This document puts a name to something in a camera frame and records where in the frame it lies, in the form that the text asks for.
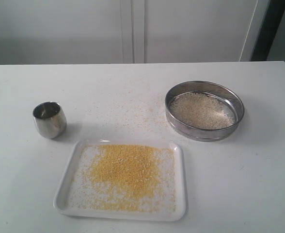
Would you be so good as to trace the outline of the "rice and millet grains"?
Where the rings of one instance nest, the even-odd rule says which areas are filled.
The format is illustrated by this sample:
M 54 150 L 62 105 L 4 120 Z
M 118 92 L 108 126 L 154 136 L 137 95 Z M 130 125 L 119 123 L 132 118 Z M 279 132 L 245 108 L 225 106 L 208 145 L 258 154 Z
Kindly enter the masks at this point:
M 217 130 L 234 124 L 224 104 L 205 94 L 182 94 L 170 104 L 170 110 L 179 121 L 199 129 Z

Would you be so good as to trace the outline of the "round steel mesh sieve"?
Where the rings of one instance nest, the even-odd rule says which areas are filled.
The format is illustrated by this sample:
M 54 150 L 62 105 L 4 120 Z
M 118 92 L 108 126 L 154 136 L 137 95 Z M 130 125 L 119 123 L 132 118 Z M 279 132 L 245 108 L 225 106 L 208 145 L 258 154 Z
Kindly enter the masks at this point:
M 224 104 L 224 111 L 234 119 L 234 124 L 217 130 L 199 129 L 187 125 L 174 117 L 170 104 L 182 94 L 199 93 L 212 96 Z M 244 117 L 244 104 L 230 89 L 211 82 L 189 81 L 172 87 L 165 96 L 165 113 L 170 126 L 179 134 L 196 141 L 218 141 L 227 138 L 238 127 Z

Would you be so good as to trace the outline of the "stainless steel cup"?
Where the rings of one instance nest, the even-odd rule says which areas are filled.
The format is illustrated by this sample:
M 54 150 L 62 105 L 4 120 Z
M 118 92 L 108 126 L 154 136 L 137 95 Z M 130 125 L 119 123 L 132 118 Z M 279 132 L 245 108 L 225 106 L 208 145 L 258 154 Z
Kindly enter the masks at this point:
M 32 116 L 38 133 L 44 138 L 56 138 L 67 128 L 65 114 L 57 102 L 48 101 L 37 105 Z

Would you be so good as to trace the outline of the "scattered grains on table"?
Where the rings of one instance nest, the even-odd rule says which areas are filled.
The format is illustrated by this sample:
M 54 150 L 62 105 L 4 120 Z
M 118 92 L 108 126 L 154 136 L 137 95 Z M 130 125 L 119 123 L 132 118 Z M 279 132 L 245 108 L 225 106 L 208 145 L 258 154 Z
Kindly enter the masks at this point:
M 133 70 L 96 82 L 89 95 L 83 134 L 166 138 L 164 97 L 168 88 L 157 74 Z

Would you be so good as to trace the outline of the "yellow millet grains on tray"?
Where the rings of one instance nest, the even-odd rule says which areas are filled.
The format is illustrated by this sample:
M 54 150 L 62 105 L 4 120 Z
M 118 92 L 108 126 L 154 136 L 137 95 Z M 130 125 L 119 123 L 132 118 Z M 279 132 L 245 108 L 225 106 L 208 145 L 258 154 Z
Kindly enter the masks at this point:
M 86 146 L 66 204 L 79 209 L 174 213 L 174 151 L 146 145 Z

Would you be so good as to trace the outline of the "white plastic tray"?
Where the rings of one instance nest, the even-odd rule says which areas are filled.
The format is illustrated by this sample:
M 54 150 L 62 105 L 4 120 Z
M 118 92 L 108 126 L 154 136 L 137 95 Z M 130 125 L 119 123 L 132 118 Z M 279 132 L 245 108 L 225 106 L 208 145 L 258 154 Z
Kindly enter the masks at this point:
M 82 151 L 86 146 L 102 146 L 111 144 L 126 144 L 126 145 L 146 145 L 154 148 L 169 148 L 174 151 L 174 187 L 176 194 L 177 209 L 174 213 L 130 213 L 125 211 L 103 211 L 94 209 L 79 209 L 70 207 L 66 204 L 69 199 L 71 187 L 73 187 L 72 179 L 78 166 L 82 164 Z M 182 149 L 172 141 L 167 140 L 142 140 L 142 139 L 84 139 L 79 141 L 69 158 L 65 172 L 62 176 L 59 188 L 54 198 L 54 207 L 61 214 L 74 217 L 94 217 L 104 219 L 124 219 L 137 221 L 165 221 L 172 222 L 179 220 L 186 211 L 186 192 L 184 182 L 183 168 L 183 152 Z

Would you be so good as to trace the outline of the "white cabinet doors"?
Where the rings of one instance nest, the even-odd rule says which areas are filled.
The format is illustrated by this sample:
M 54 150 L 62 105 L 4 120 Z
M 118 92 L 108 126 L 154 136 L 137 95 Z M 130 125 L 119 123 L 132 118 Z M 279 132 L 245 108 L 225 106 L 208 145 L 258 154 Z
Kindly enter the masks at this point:
M 0 0 L 0 65 L 249 61 L 267 0 Z

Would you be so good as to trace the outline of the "dark grey post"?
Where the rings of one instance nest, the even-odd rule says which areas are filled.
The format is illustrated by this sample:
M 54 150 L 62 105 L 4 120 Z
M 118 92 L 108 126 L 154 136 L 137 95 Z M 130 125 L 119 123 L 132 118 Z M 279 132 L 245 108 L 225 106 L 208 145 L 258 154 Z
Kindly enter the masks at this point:
M 285 11 L 285 0 L 270 0 L 250 61 L 266 61 Z

